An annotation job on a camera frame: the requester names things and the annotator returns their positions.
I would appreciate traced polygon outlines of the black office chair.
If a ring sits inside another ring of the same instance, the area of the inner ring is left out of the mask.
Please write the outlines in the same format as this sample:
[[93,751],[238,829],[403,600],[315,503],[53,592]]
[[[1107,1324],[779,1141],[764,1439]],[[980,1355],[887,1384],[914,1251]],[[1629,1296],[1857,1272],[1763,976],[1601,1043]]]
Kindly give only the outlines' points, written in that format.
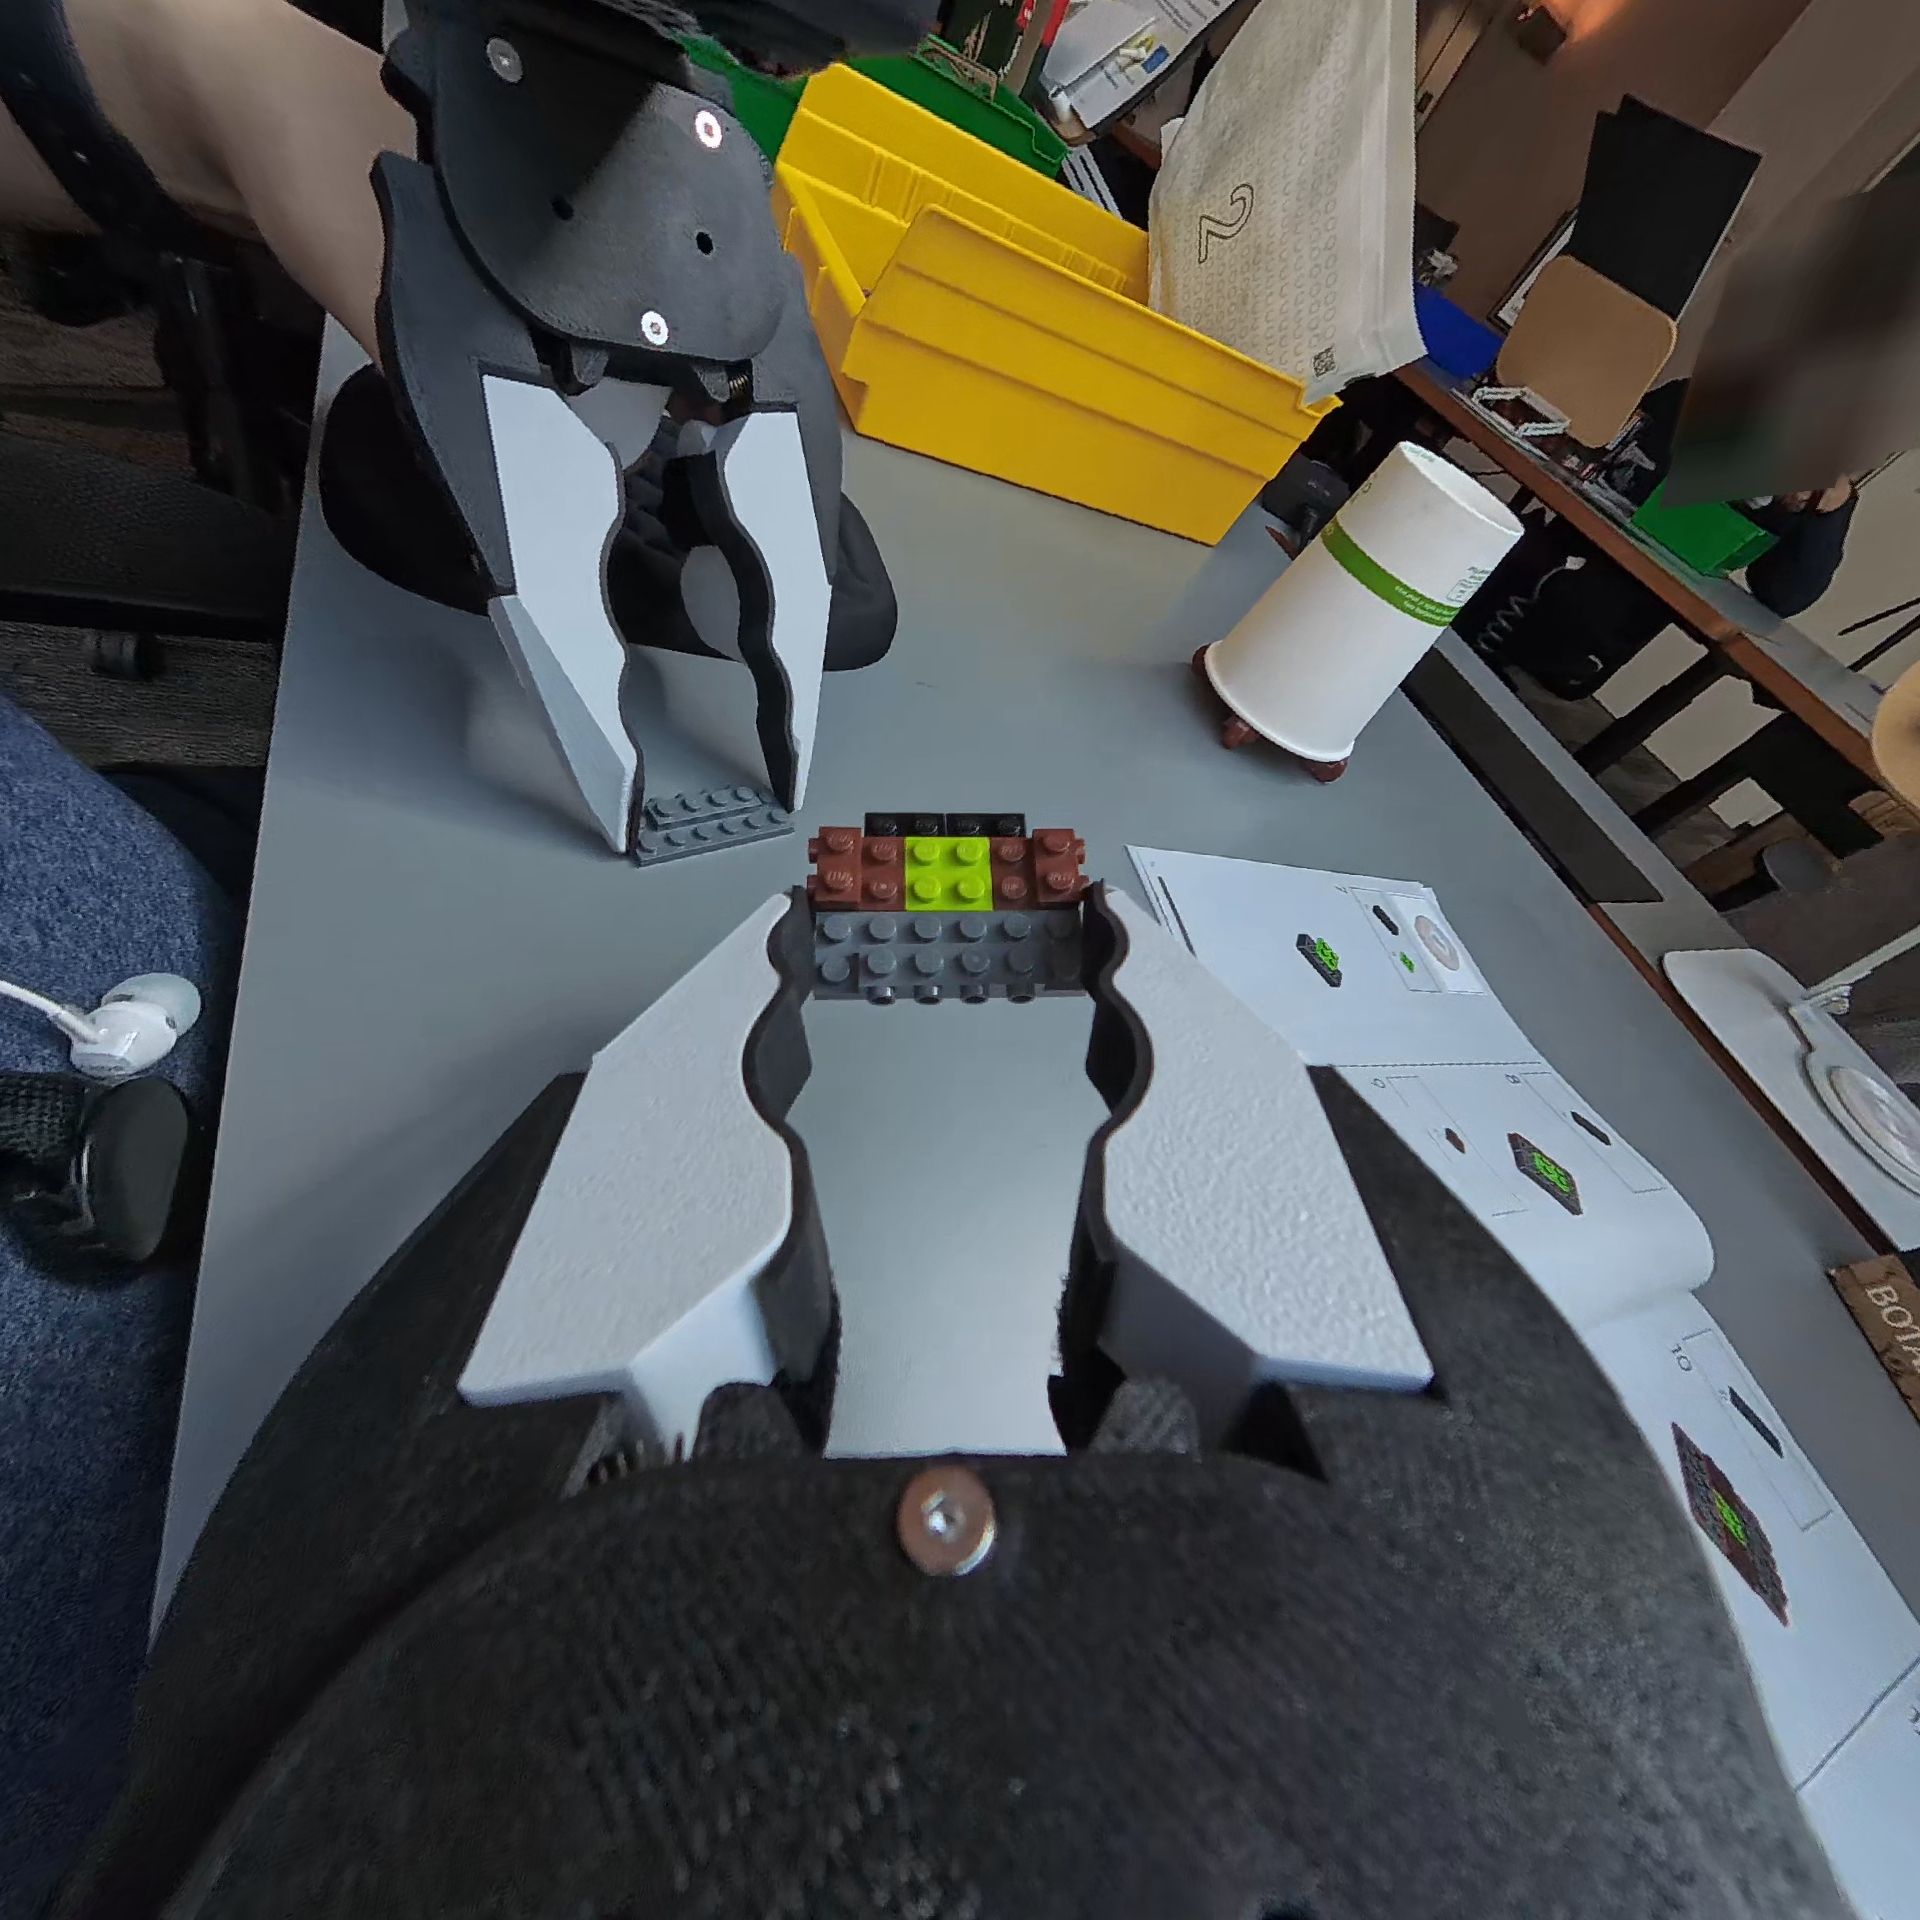
[[3,674],[97,768],[266,768],[322,316],[270,253],[4,234]]

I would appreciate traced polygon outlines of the black flat panel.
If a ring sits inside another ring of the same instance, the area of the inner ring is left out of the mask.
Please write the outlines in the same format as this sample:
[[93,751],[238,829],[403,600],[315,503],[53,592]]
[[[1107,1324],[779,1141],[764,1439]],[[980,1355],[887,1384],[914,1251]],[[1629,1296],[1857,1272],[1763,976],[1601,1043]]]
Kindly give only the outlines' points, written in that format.
[[1628,94],[1595,116],[1567,253],[1681,319],[1761,163]]

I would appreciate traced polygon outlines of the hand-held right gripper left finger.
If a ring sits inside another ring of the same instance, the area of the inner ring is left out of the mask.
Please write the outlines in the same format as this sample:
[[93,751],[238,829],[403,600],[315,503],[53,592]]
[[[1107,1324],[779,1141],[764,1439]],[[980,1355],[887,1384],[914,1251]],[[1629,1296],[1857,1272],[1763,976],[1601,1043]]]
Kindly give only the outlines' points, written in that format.
[[821,1446],[836,1291],[804,1143],[804,893],[755,907],[603,1045],[470,1347],[474,1405],[610,1396],[691,1452],[708,1395],[770,1384]]

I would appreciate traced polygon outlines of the brown green grey brick assembly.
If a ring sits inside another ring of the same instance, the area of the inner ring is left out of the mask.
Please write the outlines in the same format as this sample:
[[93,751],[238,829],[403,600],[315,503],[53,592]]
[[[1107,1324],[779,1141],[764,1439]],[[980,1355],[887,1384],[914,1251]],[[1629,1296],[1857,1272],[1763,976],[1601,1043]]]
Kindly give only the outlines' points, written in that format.
[[869,812],[807,840],[818,1000],[1084,991],[1089,843],[1018,812]]

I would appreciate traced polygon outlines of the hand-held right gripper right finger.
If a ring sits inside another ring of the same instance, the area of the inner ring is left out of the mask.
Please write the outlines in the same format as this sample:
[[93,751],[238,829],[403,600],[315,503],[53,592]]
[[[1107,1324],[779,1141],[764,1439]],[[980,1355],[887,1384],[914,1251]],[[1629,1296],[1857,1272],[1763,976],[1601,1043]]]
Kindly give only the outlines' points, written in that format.
[[1433,1362],[1294,1045],[1140,903],[1084,900],[1084,1160],[1049,1411],[1090,1448],[1126,1384],[1171,1384],[1202,1448],[1286,1387],[1417,1396]]

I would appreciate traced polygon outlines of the black padded cushion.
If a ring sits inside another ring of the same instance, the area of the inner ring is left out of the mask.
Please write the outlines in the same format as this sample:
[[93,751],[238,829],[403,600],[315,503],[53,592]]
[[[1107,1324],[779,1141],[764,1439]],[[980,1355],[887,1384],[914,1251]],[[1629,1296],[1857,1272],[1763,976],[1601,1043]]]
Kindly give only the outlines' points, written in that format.
[[[627,510],[607,551],[610,612],[629,645],[738,661],[737,590],[693,510],[684,438],[684,419],[666,412],[646,450],[622,474]],[[486,611],[465,527],[374,366],[355,371],[330,402],[321,506],[339,544],[382,581],[461,612]],[[869,524],[843,495],[825,670],[875,664],[890,653],[897,623],[892,575]]]

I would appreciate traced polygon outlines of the white paper cup green band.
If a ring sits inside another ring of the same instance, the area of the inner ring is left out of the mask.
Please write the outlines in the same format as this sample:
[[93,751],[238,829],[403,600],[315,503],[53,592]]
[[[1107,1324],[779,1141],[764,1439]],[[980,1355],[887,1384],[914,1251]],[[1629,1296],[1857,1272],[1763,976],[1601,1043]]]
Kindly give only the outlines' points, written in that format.
[[1396,443],[1193,671],[1286,756],[1350,756],[1519,535],[1476,477]]

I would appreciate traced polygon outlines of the dark grey toy brick plate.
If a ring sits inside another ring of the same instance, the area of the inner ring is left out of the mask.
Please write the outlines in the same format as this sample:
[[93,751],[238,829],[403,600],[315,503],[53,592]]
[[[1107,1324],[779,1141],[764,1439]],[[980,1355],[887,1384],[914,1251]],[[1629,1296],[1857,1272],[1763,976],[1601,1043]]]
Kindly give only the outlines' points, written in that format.
[[714,783],[678,792],[649,792],[635,816],[630,859],[642,869],[745,847],[793,832],[793,813],[772,788]]

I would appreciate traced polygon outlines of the white wired earphone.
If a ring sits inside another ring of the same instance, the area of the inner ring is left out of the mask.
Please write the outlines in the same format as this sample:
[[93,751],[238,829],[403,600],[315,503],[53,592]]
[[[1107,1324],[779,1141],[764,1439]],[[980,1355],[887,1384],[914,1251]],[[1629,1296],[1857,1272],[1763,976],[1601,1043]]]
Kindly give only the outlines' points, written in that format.
[[3,980],[3,996],[41,1015],[66,1039],[71,1070],[103,1086],[157,1067],[201,1019],[201,991],[179,974],[126,978],[89,1010],[11,980]]

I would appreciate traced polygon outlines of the grey desk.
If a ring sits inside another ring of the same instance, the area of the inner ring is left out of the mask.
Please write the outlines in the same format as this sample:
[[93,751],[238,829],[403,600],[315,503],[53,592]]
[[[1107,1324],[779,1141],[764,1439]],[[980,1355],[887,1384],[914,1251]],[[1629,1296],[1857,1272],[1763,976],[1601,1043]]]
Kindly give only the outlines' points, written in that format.
[[[1089,838],[1425,880],[1507,1010],[1666,1175],[1716,1254],[1702,1298],[1916,1604],[1916,1419],[1829,1270],[1866,1232],[1427,720],[1394,700],[1314,783],[1223,751],[1193,647],[1282,555],[1153,535],[850,438],[894,573],[877,664],[822,685],[804,824],[1011,806]],[[557,1071],[579,1070],[778,886],[799,832],[658,871],[557,812],[492,628],[398,595],[305,507],[155,1608],[289,1375]],[[1045,1378],[1103,1108],[1090,1007],[807,1019],[793,1110],[843,1298],[843,1452],[1054,1438]]]

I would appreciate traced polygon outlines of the green storage bin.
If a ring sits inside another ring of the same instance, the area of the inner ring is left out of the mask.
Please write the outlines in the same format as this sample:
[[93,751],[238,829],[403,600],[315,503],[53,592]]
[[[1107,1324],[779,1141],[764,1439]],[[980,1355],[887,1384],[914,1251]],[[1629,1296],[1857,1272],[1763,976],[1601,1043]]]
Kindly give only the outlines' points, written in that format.
[[[726,83],[734,116],[762,154],[774,159],[810,78],[762,72],[711,36],[689,34],[681,44],[693,63]],[[869,54],[854,59],[852,69],[1045,179],[1062,172],[1068,144],[1052,126],[993,71],[965,59],[934,34],[913,54]]]

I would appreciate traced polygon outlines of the tan chair back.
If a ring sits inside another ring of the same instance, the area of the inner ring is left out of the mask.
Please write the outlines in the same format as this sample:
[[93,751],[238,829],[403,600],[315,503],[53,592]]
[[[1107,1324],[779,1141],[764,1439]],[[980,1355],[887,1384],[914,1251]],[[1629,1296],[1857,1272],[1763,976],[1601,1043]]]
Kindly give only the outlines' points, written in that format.
[[1530,285],[1497,384],[1534,394],[1574,443],[1604,448],[1658,384],[1676,335],[1676,317],[1563,252]]

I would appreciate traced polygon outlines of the brown wooden sign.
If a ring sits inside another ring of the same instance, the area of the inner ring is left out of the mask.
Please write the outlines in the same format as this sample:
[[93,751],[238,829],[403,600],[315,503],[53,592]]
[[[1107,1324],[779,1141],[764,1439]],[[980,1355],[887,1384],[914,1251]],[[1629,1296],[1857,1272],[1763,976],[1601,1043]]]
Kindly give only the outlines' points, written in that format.
[[1917,1387],[1917,1251],[1836,1266],[1829,1279],[1914,1419]]

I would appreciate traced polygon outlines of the person's left forearm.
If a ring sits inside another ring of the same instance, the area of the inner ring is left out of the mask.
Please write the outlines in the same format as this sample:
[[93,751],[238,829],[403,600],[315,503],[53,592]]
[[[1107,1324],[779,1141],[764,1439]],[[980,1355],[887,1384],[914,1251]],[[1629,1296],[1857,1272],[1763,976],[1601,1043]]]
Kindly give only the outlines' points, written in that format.
[[4,228],[249,238],[380,363],[382,54],[282,3],[4,4]]

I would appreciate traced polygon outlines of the large yellow storage bin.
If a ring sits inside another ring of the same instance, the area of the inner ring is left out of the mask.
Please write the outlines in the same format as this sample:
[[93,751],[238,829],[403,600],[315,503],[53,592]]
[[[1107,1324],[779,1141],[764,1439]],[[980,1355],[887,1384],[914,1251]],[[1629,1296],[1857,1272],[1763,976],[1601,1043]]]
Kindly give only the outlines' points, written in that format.
[[941,207],[793,205],[813,327],[862,437],[1217,544],[1333,400]]

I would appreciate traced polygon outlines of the brick building instruction booklet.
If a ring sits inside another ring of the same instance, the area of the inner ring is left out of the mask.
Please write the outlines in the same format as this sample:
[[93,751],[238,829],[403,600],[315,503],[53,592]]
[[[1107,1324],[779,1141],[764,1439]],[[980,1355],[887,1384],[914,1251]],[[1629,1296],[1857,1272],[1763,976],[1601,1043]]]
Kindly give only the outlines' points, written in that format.
[[1126,853],[1159,922],[1338,1070],[1589,1342],[1683,1498],[1794,1788],[1916,1792],[1914,1608],[1697,1300],[1707,1227],[1522,1032],[1433,890]]

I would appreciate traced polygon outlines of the white printed papers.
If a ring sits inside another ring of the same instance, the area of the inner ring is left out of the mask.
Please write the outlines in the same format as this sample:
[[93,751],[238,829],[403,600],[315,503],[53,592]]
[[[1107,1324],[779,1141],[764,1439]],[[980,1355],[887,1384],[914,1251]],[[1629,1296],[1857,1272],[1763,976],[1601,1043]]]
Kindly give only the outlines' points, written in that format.
[[1075,3],[1039,67],[1039,109],[1054,132],[1086,144],[1149,100],[1201,56],[1243,3]]

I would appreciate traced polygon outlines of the brown wooden table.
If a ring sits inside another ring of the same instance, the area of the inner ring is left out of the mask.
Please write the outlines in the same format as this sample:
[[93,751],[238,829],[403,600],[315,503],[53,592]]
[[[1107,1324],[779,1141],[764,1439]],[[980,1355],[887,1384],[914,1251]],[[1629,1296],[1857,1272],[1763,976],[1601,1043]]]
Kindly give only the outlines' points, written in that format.
[[1475,443],[1519,491],[1541,499],[1591,539],[1613,565],[1629,571],[1668,611],[1668,621],[1716,655],[1715,667],[1694,664],[1684,676],[1650,695],[1606,730],[1621,748],[1641,744],[1658,726],[1676,718],[1719,676],[1742,676],[1775,706],[1811,726],[1836,754],[1866,780],[1878,780],[1870,732],[1882,690],[1852,664],[1837,661],[1794,623],[1767,612],[1742,587],[1702,575],[1663,552],[1638,531],[1612,517],[1598,495],[1471,405],[1451,375],[1422,359],[1396,372],[1396,381],[1447,424],[1447,431]]

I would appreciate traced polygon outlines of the small black device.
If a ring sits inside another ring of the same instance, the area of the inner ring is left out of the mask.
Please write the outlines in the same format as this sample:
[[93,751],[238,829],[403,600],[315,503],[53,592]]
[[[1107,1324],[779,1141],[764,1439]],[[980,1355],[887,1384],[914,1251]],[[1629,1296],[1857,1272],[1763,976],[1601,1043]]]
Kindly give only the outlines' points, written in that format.
[[1269,535],[1291,560],[1319,538],[1354,490],[1342,474],[1299,448],[1259,490],[1258,507],[1269,518]]

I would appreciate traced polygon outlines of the white paper bag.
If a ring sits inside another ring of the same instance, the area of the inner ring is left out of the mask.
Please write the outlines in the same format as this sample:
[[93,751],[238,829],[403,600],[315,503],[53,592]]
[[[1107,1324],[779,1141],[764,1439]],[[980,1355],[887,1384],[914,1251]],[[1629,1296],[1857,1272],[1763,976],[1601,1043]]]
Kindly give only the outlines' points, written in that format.
[[1148,301],[1322,405],[1425,351],[1412,3],[1262,3],[1148,203]]

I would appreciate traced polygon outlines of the small green box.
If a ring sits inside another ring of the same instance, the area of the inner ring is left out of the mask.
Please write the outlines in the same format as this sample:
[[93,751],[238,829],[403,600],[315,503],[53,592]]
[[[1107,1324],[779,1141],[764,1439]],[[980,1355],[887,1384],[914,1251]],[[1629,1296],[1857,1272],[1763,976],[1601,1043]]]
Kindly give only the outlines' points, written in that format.
[[1730,579],[1767,555],[1778,538],[1727,501],[1671,503],[1660,482],[1628,527],[1707,579]]

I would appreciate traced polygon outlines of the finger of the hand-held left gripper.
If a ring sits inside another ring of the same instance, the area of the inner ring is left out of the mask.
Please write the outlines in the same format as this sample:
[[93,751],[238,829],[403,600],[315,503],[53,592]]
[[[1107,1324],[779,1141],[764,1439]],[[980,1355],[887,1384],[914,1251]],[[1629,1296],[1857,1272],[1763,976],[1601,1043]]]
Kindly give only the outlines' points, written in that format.
[[607,549],[627,512],[622,474],[653,443],[668,388],[606,376],[567,397],[484,372],[483,395],[513,565],[490,616],[582,813],[630,856],[641,749],[619,708],[627,642],[607,611]]
[[787,812],[807,795],[833,607],[799,419],[749,413],[721,430],[721,549],[737,584],[767,782]]

